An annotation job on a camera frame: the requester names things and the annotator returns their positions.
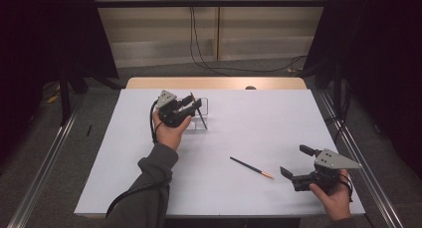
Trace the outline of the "person's left hand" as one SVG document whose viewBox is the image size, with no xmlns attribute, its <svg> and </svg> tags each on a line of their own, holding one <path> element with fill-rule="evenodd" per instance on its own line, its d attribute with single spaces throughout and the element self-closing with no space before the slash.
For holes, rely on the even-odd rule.
<svg viewBox="0 0 422 228">
<path fill-rule="evenodd" d="M 154 131 L 156 134 L 156 140 L 176 150 L 181 142 L 183 132 L 188 128 L 191 122 L 191 116 L 189 115 L 178 127 L 169 127 L 165 125 L 159 118 L 158 111 L 152 114 Z"/>
</svg>

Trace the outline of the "metal floor rail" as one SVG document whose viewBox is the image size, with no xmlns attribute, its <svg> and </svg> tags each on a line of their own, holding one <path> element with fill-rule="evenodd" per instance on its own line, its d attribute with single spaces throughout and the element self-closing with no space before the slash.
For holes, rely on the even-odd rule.
<svg viewBox="0 0 422 228">
<path fill-rule="evenodd" d="M 43 163 L 38 169 L 35 178 L 31 182 L 30 187 L 25 193 L 23 199 L 18 205 L 12 219 L 10 220 L 7 228 L 25 228 L 28 220 L 37 204 L 41 193 L 46 185 L 46 182 L 52 172 L 54 165 L 64 147 L 70 131 L 73 128 L 78 112 L 84 102 L 83 97 L 78 97 L 71 106 L 71 113 L 66 122 L 60 126 L 57 135 L 51 144 Z"/>
<path fill-rule="evenodd" d="M 350 176 L 365 210 L 362 219 L 365 221 L 366 227 L 405 228 L 348 125 L 336 115 L 329 94 L 327 92 L 318 93 L 316 101 L 320 105 L 321 113 L 326 115 L 326 125 L 338 152 L 352 158 L 362 166 L 361 169 L 352 170 Z"/>
</svg>

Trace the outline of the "clear acrylic organizer box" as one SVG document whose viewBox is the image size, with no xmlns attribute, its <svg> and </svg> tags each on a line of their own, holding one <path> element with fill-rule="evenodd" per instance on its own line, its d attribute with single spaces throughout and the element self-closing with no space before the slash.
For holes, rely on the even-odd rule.
<svg viewBox="0 0 422 228">
<path fill-rule="evenodd" d="M 208 100 L 206 98 L 200 98 L 200 100 L 202 101 L 202 107 L 200 108 L 200 110 L 201 110 L 203 117 L 205 119 L 205 122 L 208 126 Z M 177 99 L 176 101 L 177 101 L 177 105 L 178 105 L 177 112 L 179 114 L 181 112 L 184 112 L 185 114 L 192 116 L 190 125 L 187 128 L 188 130 L 207 130 L 207 129 L 204 128 L 199 115 L 196 112 L 195 112 L 195 114 L 190 113 L 190 108 L 191 108 L 193 103 L 191 103 L 187 106 L 184 106 L 181 102 L 182 99 Z"/>
</svg>

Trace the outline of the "black stand post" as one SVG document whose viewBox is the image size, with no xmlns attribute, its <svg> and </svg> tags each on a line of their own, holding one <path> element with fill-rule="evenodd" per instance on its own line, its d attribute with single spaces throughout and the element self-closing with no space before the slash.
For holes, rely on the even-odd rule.
<svg viewBox="0 0 422 228">
<path fill-rule="evenodd" d="M 65 125 L 71 115 L 71 101 L 69 96 L 69 84 L 66 76 L 66 70 L 61 69 L 60 73 L 60 95 L 62 104 L 62 121 L 61 125 Z"/>
</svg>

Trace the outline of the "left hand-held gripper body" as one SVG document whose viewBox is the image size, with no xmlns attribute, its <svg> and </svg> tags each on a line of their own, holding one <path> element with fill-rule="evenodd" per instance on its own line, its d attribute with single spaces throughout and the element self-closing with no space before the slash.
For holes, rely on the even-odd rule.
<svg viewBox="0 0 422 228">
<path fill-rule="evenodd" d="M 158 97 L 156 109 L 161 121 L 170 127 L 178 127 L 188 117 L 187 114 L 177 112 L 177 95 L 163 90 Z"/>
</svg>

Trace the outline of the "person's right hand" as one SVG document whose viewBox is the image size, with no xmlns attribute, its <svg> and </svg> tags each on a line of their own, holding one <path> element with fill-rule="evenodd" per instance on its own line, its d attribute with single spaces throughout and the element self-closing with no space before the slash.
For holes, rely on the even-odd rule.
<svg viewBox="0 0 422 228">
<path fill-rule="evenodd" d="M 348 172 L 342 169 L 339 172 L 340 183 L 336 185 L 331 195 L 327 195 L 319 186 L 312 183 L 310 190 L 322 204 L 325 213 L 331 221 L 350 218 L 350 194 L 347 188 Z"/>
</svg>

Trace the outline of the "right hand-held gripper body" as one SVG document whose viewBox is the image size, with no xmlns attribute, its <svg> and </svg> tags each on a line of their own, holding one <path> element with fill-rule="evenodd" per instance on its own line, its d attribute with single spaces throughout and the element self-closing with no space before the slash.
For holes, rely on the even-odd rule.
<svg viewBox="0 0 422 228">
<path fill-rule="evenodd" d="M 299 175 L 292 178 L 295 191 L 307 191 L 312 183 L 318 185 L 324 192 L 330 192 L 339 182 L 341 169 L 359 169 L 361 164 L 340 155 L 330 149 L 319 150 L 315 159 L 315 171 L 308 175 Z"/>
</svg>

